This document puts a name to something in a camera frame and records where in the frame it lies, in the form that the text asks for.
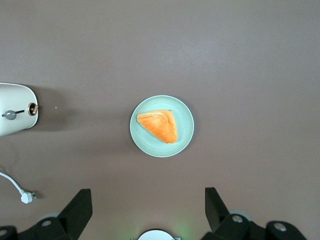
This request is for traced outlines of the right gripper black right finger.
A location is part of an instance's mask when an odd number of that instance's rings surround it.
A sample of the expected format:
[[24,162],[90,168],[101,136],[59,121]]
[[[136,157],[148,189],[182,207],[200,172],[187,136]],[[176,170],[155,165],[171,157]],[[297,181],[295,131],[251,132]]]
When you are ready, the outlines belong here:
[[205,188],[205,215],[211,231],[203,240],[305,240],[294,225],[279,220],[261,227],[240,213],[230,213],[214,187]]

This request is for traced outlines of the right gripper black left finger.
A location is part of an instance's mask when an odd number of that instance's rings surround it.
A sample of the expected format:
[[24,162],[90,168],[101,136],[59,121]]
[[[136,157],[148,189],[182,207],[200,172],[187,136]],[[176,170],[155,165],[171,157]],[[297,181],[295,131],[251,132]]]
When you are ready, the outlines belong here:
[[17,232],[13,225],[0,227],[2,240],[77,240],[93,214],[92,193],[81,189],[56,217],[46,217]]

